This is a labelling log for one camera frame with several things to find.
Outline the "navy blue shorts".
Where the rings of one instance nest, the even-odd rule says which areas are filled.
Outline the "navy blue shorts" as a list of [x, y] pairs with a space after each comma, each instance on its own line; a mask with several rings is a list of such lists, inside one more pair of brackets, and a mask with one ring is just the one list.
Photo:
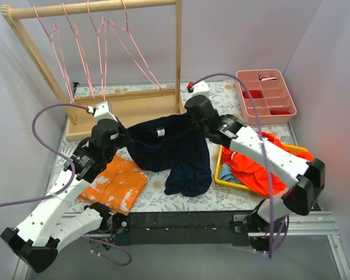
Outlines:
[[[158, 138], [156, 129], [166, 134]], [[210, 155], [205, 137], [192, 128], [188, 114], [174, 114], [129, 127], [128, 153], [136, 165], [150, 172], [170, 170], [165, 194], [196, 197], [212, 183]]]

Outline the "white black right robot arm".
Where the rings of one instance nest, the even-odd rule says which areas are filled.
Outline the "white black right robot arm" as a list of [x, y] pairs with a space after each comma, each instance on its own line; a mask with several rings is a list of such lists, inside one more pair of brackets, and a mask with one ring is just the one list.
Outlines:
[[235, 116], [220, 115], [203, 95], [191, 97], [184, 107], [195, 129], [211, 142], [247, 156], [284, 183], [283, 191], [263, 200], [252, 213], [252, 224], [257, 231], [267, 231], [275, 220], [291, 213], [309, 214], [325, 187], [326, 166], [322, 160], [308, 161], [264, 140]]

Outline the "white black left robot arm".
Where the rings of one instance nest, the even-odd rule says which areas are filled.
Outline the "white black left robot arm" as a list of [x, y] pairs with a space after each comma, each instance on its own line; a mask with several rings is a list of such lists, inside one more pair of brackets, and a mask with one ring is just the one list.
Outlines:
[[67, 222], [61, 222], [71, 203], [106, 169], [117, 150], [129, 142], [118, 119], [97, 121], [91, 136], [74, 150], [71, 161], [33, 212], [16, 227], [7, 227], [1, 239], [36, 273], [45, 271], [67, 245], [86, 233], [107, 233], [113, 225], [111, 210], [95, 202]]

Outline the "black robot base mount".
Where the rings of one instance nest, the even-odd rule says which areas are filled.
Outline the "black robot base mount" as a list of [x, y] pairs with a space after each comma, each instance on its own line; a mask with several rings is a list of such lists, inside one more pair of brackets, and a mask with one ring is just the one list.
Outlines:
[[231, 244], [269, 250], [269, 226], [251, 211], [133, 212], [113, 216], [117, 246], [144, 244]]

